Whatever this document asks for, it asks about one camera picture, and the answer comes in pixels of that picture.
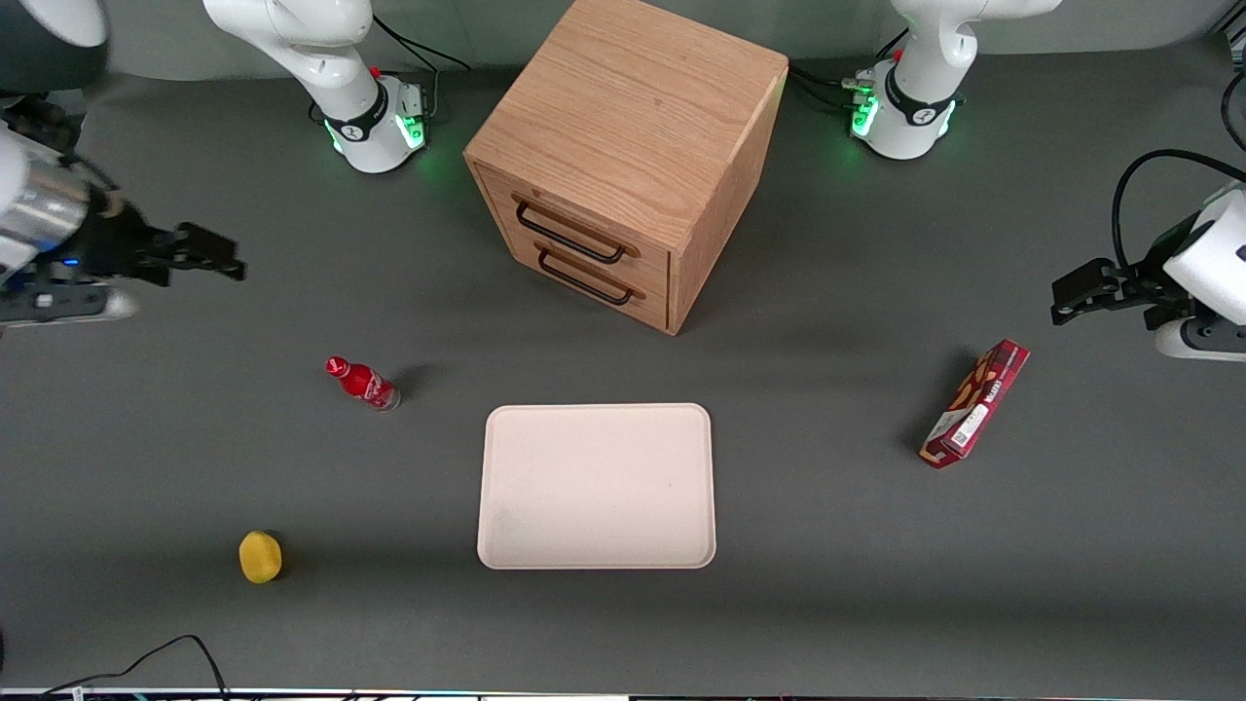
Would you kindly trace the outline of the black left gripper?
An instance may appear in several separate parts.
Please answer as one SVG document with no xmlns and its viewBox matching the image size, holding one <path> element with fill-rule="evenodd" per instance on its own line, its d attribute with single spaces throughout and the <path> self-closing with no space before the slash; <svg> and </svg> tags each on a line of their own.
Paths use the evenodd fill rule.
<svg viewBox="0 0 1246 701">
<path fill-rule="evenodd" d="M 1187 243 L 1196 219 L 1196 215 L 1187 215 L 1168 228 L 1153 240 L 1148 253 L 1138 261 L 1126 261 L 1126 256 L 1121 256 L 1119 266 L 1130 274 L 1134 291 L 1155 305 L 1145 311 L 1148 331 L 1158 331 L 1169 322 L 1180 325 L 1185 319 L 1192 318 L 1196 303 L 1187 289 L 1164 271 L 1164 265 Z M 1050 322 L 1063 325 L 1083 314 L 1109 311 L 1116 305 L 1119 293 L 1120 276 L 1113 261 L 1090 259 L 1050 284 Z"/>
</svg>

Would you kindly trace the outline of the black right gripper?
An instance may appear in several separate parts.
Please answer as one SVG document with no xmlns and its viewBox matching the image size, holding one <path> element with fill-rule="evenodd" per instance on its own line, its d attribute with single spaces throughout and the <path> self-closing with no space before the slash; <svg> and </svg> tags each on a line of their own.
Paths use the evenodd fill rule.
<svg viewBox="0 0 1246 701">
<path fill-rule="evenodd" d="M 245 280 L 238 245 L 196 223 L 172 230 L 150 225 L 132 205 L 90 200 L 74 235 L 74 270 L 97 279 L 125 278 L 169 288 L 173 271 L 208 271 Z"/>
</svg>

